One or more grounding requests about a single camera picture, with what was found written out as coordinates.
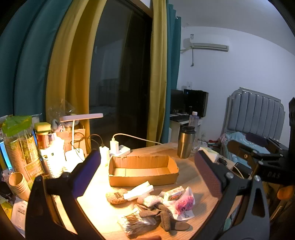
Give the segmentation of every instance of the wooden table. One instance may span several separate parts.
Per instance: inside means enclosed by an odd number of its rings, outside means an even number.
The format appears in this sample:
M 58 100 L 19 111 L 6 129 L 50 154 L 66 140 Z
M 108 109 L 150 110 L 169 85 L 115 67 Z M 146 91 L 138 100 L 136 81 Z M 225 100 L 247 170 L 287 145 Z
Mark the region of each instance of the wooden table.
M 217 198 L 210 194 L 205 182 L 195 167 L 193 158 L 194 154 L 191 154 L 187 159 L 180 159 L 177 156 L 177 144 L 168 143 L 135 149 L 130 155 L 170 155 L 179 167 L 177 182 L 171 185 L 154 186 L 155 192 L 160 192 L 162 190 L 168 191 L 178 186 L 183 186 L 185 189 L 189 186 L 194 193 L 196 201 L 196 205 L 193 208 L 195 217 L 186 221 L 191 225 L 190 229 L 187 231 L 165 232 L 160 226 L 158 226 L 155 230 L 146 233 L 144 236 L 160 235 L 162 239 L 190 239 L 208 218 L 217 203 Z M 228 161 L 228 166 L 229 168 L 232 168 L 233 162 Z M 127 236 L 117 223 L 117 216 L 129 214 L 133 209 L 133 205 L 137 202 L 134 200 L 117 206 L 109 204 L 106 200 L 105 194 L 106 192 L 114 191 L 114 189 L 118 188 L 113 188 L 109 185 L 108 167 L 99 166 L 85 194 L 78 198 L 78 202 L 87 217 L 106 240 L 127 240 Z M 239 204 L 240 199 L 241 198 L 238 197 L 236 198 L 232 211 Z M 66 228 L 75 233 L 60 199 L 58 198 L 56 201 Z

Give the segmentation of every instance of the desk lamp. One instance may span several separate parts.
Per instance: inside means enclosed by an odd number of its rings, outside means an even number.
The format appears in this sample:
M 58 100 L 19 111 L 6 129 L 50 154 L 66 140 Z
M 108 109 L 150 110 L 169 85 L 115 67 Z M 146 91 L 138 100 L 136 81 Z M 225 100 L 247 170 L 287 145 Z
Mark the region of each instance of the desk lamp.
M 65 153 L 65 159 L 67 160 L 67 171 L 72 172 L 73 169 L 77 166 L 78 163 L 82 163 L 85 160 L 84 152 L 82 148 L 74 148 L 74 128 L 75 121 L 77 120 L 86 120 L 94 118 L 102 118 L 104 115 L 102 113 L 90 113 L 90 114 L 80 114 L 80 115 L 69 115 L 60 117 L 60 122 L 69 122 L 73 121 L 72 126 L 72 149 Z

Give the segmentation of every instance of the teal curtain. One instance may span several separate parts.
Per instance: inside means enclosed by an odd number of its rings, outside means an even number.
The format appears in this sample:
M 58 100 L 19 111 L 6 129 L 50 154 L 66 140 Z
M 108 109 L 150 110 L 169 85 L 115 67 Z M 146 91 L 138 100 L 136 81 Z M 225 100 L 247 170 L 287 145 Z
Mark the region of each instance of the teal curtain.
M 14 114 L 45 118 L 45 93 L 51 52 L 72 0 L 46 0 L 26 36 L 17 66 Z
M 170 122 L 171 89 L 176 89 L 181 41 L 181 17 L 176 16 L 173 5 L 166 1 L 167 5 L 167 87 L 165 118 L 162 130 L 161 142 L 168 142 Z
M 46 0 L 27 0 L 0 36 L 0 117 L 14 113 L 14 85 L 20 52 L 28 32 Z

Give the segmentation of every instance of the bed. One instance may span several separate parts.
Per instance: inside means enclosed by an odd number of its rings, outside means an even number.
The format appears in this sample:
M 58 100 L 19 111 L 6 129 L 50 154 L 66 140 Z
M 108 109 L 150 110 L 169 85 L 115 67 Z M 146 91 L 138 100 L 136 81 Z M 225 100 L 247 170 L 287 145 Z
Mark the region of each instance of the bed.
M 260 153 L 269 153 L 266 148 L 247 141 L 245 134 L 250 132 L 279 141 L 284 119 L 285 111 L 280 99 L 240 87 L 228 97 L 221 154 L 248 166 L 246 160 L 228 151 L 227 143 L 236 140 Z

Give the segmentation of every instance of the upholstered headboard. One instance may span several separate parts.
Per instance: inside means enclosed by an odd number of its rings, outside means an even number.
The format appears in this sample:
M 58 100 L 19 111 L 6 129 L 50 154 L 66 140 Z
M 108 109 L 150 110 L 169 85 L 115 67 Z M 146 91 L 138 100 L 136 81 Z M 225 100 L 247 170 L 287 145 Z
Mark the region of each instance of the upholstered headboard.
M 240 87 L 229 96 L 224 132 L 251 132 L 279 140 L 284 119 L 280 99 Z

